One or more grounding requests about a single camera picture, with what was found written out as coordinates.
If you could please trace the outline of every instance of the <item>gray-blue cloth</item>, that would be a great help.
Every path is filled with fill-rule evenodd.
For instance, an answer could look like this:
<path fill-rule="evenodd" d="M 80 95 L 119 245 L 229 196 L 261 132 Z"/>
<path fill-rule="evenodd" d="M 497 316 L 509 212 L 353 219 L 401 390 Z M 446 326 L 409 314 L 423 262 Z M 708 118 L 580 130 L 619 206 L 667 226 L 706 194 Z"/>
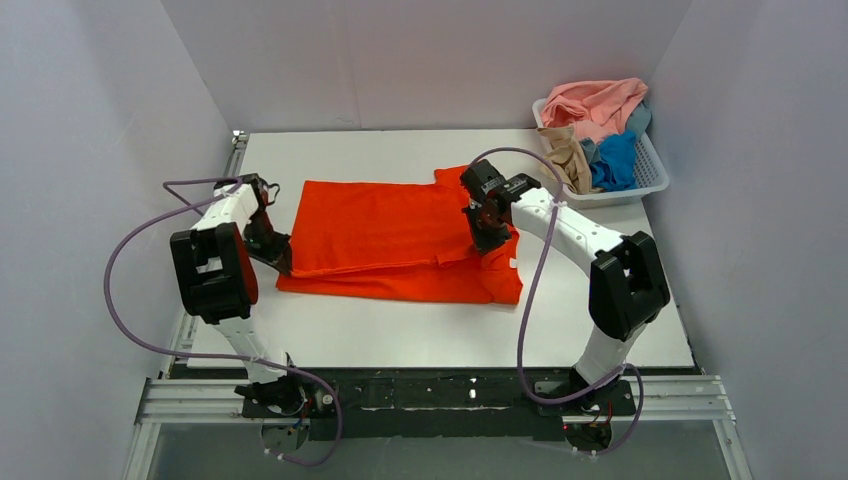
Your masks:
<path fill-rule="evenodd" d="M 589 164 L 592 186 L 608 192 L 636 187 L 633 166 L 636 165 L 636 134 L 630 131 L 610 135 L 598 146 L 601 160 Z"/>
<path fill-rule="evenodd" d="M 601 160 L 601 152 L 598 151 L 598 146 L 591 138 L 580 140 L 580 146 L 583 147 L 583 154 L 586 155 L 586 163 L 589 165 Z"/>
<path fill-rule="evenodd" d="M 633 113 L 627 117 L 627 123 L 624 124 L 624 129 L 628 132 L 636 134 L 636 140 L 642 138 L 642 134 L 648 129 L 648 124 L 651 123 L 651 109 L 645 105 L 645 102 L 640 102 L 633 110 Z"/>

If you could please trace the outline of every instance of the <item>beige cloth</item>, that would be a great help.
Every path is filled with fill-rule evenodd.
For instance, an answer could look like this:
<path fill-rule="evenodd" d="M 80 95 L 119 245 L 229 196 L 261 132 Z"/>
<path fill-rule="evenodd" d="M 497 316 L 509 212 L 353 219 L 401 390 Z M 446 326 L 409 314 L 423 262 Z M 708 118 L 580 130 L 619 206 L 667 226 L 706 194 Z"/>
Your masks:
<path fill-rule="evenodd" d="M 592 188 L 592 172 L 580 140 L 574 135 L 573 126 L 537 128 L 536 131 L 551 142 L 553 151 L 545 155 L 545 159 L 559 171 L 569 190 L 580 195 L 604 191 L 602 188 Z M 550 178 L 556 178 L 544 165 L 542 172 Z"/>

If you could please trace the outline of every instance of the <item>pile of clothes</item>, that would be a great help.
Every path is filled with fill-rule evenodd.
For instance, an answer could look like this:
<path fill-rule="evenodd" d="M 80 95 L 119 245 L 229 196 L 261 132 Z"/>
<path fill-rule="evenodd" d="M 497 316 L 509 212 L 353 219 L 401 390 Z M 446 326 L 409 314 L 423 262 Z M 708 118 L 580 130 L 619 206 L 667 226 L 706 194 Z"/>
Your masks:
<path fill-rule="evenodd" d="M 560 85 L 548 96 L 539 134 L 546 155 L 577 194 L 637 188 L 636 143 L 651 121 L 643 102 L 648 86 L 638 78 Z M 543 168 L 546 175 L 553 174 Z"/>

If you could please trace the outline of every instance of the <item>red cloth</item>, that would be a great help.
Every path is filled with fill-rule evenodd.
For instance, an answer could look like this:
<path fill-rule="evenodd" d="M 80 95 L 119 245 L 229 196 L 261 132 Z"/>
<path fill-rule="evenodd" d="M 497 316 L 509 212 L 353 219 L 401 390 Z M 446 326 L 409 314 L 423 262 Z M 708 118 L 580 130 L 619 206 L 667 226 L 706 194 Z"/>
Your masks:
<path fill-rule="evenodd" d="M 307 181 L 292 230 L 292 275 L 277 288 L 299 293 L 420 302 L 505 303 L 521 294 L 518 232 L 480 256 L 462 209 L 465 167 L 436 170 L 431 185 Z"/>

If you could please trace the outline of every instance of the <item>teal cloth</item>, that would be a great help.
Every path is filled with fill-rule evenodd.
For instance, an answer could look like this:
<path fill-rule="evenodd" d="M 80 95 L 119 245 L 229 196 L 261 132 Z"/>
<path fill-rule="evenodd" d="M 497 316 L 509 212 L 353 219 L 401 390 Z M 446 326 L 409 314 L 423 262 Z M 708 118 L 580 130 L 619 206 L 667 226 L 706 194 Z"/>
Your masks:
<path fill-rule="evenodd" d="M 583 154 L 586 155 L 586 162 L 591 165 L 601 161 L 601 152 L 598 151 L 598 146 L 591 138 L 580 140 L 580 146 L 583 147 Z"/>
<path fill-rule="evenodd" d="M 640 102 L 633 110 L 633 113 L 627 117 L 627 123 L 624 129 L 628 132 L 636 134 L 636 140 L 642 138 L 645 130 L 648 129 L 648 124 L 651 123 L 651 109 L 645 105 L 645 102 Z"/>
<path fill-rule="evenodd" d="M 589 164 L 592 186 L 608 192 L 636 188 L 633 167 L 636 165 L 636 134 L 630 131 L 610 135 L 598 146 L 601 159 Z"/>

